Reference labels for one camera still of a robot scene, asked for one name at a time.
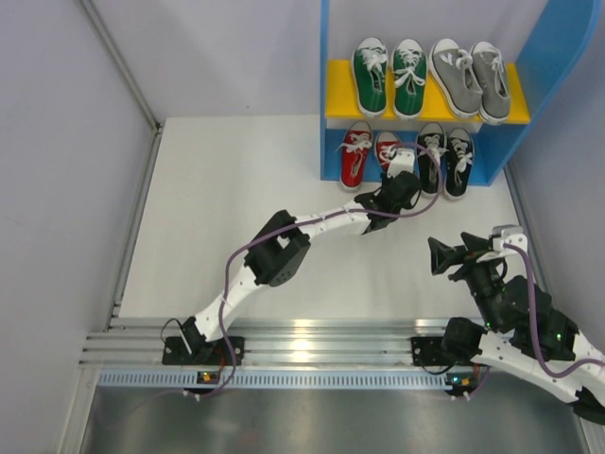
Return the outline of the red sneaker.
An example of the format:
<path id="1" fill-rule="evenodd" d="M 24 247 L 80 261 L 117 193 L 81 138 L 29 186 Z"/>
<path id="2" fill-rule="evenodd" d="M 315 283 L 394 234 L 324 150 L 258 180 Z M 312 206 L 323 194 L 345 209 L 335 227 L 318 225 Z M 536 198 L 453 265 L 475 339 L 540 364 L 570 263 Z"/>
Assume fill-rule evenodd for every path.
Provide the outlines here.
<path id="1" fill-rule="evenodd" d="M 346 131 L 338 146 L 341 157 L 339 181 L 346 191 L 354 192 L 361 185 L 372 142 L 370 125 L 365 121 L 358 121 Z"/>
<path id="2" fill-rule="evenodd" d="M 376 136 L 374 154 L 382 172 L 388 172 L 391 162 L 402 148 L 403 143 L 399 137 L 391 131 L 381 131 Z"/>

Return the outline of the black sneaker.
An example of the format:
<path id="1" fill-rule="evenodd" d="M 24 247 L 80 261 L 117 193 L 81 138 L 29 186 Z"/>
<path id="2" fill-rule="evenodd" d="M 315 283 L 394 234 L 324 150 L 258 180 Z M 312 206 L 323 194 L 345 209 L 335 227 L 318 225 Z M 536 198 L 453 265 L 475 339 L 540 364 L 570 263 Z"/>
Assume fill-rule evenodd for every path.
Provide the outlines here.
<path id="1" fill-rule="evenodd" d="M 445 152 L 445 131 L 439 123 L 426 123 L 417 134 L 416 144 L 421 148 L 417 154 L 417 164 L 422 194 L 434 197 L 440 192 L 439 173 L 441 157 Z"/>
<path id="2" fill-rule="evenodd" d="M 446 140 L 445 196 L 456 201 L 465 196 L 475 160 L 475 145 L 463 128 L 450 131 Z"/>

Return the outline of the green sneaker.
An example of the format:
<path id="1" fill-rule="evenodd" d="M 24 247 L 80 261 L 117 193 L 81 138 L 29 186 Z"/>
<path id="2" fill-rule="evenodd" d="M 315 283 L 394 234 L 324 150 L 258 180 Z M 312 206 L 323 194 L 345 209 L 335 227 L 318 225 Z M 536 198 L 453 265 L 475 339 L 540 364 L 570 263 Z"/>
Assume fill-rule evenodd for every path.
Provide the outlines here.
<path id="1" fill-rule="evenodd" d="M 390 69 L 394 81 L 393 111 L 402 119 L 420 116 L 427 81 L 426 54 L 414 39 L 403 39 L 392 51 Z"/>
<path id="2" fill-rule="evenodd" d="M 385 45 L 375 37 L 364 39 L 352 55 L 351 68 L 357 106 L 365 116 L 380 116 L 386 110 L 388 61 Z"/>

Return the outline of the grey sneaker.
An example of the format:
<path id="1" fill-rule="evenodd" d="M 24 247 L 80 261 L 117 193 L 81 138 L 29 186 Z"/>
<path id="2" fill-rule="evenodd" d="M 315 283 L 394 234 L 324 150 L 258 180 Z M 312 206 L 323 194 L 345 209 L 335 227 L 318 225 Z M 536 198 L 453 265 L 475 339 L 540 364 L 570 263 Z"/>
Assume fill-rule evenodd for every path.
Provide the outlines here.
<path id="1" fill-rule="evenodd" d="M 428 56 L 429 70 L 452 114 L 470 119 L 478 114 L 483 91 L 473 70 L 473 57 L 452 39 L 437 41 Z"/>
<path id="2" fill-rule="evenodd" d="M 502 53 L 489 42 L 478 42 L 471 50 L 473 70 L 482 90 L 479 116 L 491 125 L 504 123 L 510 115 L 510 87 Z"/>

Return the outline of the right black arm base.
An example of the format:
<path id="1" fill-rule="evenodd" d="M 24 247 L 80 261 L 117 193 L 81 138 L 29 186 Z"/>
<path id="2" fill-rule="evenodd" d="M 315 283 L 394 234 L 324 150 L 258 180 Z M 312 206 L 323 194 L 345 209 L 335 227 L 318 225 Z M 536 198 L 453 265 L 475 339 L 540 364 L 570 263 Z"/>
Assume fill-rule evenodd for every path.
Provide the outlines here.
<path id="1" fill-rule="evenodd" d="M 441 346 L 442 336 L 419 336 L 410 339 L 412 363 L 418 367 L 446 368 L 471 366 L 469 359 L 458 358 L 447 353 Z"/>

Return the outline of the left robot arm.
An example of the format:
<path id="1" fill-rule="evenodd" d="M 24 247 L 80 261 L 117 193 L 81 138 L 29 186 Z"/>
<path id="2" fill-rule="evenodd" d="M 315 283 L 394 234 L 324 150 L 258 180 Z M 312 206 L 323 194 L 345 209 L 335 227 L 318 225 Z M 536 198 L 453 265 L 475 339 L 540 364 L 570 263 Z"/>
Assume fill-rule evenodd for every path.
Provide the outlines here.
<path id="1" fill-rule="evenodd" d="M 214 344 L 226 337 L 228 326 L 253 293 L 277 288 L 294 277 L 312 243 L 329 236 L 363 236 L 404 218 L 420 194 L 420 180 L 403 171 L 384 175 L 375 190 L 362 193 L 334 210 L 294 217 L 275 213 L 254 239 L 230 256 L 223 289 L 215 300 L 181 325 L 184 349 L 181 365 L 192 375 L 213 367 Z"/>

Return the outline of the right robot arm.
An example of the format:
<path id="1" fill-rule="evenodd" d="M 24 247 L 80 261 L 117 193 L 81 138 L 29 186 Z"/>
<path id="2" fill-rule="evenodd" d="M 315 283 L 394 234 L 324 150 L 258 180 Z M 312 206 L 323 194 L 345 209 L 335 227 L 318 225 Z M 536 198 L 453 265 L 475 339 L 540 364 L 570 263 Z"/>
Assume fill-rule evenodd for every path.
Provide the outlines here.
<path id="1" fill-rule="evenodd" d="M 487 238 L 466 232 L 460 237 L 459 246 L 428 238 L 431 272 L 464 282 L 483 322 L 448 321 L 441 339 L 443 368 L 463 375 L 475 363 L 494 367 L 603 424 L 604 355 L 535 283 L 523 229 L 504 225 Z"/>

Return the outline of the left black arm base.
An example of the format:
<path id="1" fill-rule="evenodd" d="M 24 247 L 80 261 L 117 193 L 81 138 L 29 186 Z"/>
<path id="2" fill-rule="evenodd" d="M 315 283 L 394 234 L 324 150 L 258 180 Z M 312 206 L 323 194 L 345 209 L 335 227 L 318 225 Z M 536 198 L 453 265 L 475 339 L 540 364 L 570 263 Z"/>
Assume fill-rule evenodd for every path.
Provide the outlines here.
<path id="1" fill-rule="evenodd" d="M 225 339 L 189 345 L 181 336 L 164 340 L 162 364 L 167 366 L 220 366 L 240 365 L 244 358 L 245 339 L 229 337 L 232 348 Z"/>

